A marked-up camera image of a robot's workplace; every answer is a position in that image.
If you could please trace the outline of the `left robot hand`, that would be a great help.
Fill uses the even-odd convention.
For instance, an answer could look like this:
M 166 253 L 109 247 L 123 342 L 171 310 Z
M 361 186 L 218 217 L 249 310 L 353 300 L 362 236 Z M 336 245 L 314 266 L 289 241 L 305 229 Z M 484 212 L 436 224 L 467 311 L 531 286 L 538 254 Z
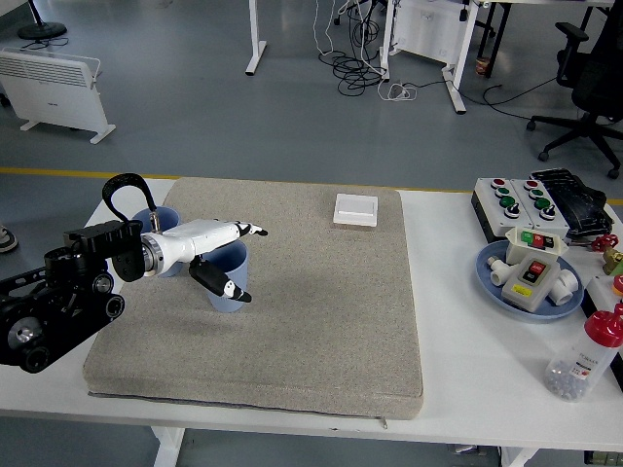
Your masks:
M 247 222 L 198 219 L 163 233 L 141 236 L 144 275 L 161 275 L 175 263 L 189 264 L 189 273 L 205 289 L 219 298 L 250 303 L 252 298 L 203 254 L 229 245 L 247 234 L 267 235 L 263 228 Z

